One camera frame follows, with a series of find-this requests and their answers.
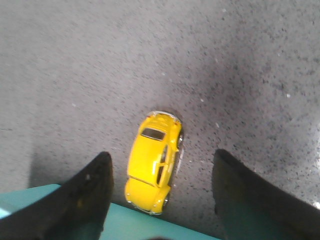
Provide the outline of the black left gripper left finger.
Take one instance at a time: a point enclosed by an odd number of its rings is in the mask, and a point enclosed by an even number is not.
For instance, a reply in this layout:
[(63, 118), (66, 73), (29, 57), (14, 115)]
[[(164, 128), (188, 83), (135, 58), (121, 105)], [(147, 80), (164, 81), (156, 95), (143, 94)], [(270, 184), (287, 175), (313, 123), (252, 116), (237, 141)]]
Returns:
[(114, 188), (109, 152), (100, 152), (59, 188), (0, 221), (2, 240), (98, 240)]

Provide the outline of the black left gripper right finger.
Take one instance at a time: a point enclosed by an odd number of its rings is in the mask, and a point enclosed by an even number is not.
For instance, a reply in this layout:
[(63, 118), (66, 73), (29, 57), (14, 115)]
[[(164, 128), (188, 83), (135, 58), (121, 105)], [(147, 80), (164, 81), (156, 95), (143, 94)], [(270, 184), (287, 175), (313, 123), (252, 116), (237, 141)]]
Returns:
[(225, 149), (214, 153), (214, 211), (227, 240), (318, 240), (320, 211), (271, 184)]

